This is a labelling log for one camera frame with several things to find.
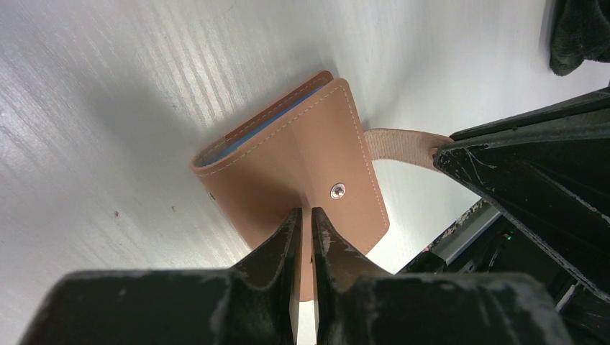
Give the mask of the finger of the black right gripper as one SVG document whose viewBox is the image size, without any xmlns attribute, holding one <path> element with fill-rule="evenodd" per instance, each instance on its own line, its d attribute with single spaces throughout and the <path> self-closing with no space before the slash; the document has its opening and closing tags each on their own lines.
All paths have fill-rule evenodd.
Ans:
<svg viewBox="0 0 610 345">
<path fill-rule="evenodd" d="M 609 299 L 609 90 L 456 132 L 434 166 Z"/>
</svg>

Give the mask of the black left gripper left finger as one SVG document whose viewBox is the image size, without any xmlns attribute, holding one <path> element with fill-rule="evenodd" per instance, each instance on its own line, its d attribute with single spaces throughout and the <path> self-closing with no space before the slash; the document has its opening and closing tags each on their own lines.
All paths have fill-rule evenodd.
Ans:
<svg viewBox="0 0 610 345">
<path fill-rule="evenodd" d="M 94 270 L 60 279 L 23 344 L 295 344 L 302 211 L 215 270 Z"/>
</svg>

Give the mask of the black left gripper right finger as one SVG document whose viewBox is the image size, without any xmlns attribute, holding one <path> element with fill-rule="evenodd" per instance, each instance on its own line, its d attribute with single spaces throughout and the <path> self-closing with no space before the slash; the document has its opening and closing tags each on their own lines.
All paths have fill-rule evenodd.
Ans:
<svg viewBox="0 0 610 345">
<path fill-rule="evenodd" d="M 570 344 L 555 304 L 520 273 L 393 275 L 311 212 L 318 344 Z"/>
</svg>

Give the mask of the tan leather card holder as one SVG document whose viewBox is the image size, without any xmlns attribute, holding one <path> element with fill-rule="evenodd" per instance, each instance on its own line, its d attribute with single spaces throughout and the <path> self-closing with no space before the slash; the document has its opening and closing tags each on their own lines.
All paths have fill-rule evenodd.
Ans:
<svg viewBox="0 0 610 345">
<path fill-rule="evenodd" d="M 311 210 L 320 207 L 343 238 L 368 253 L 389 217 L 373 162 L 429 170 L 450 143 L 438 134 L 364 129 L 349 84 L 323 70 L 197 153 L 191 169 L 251 248 L 293 208 L 303 212 L 300 299 L 314 297 Z"/>
</svg>

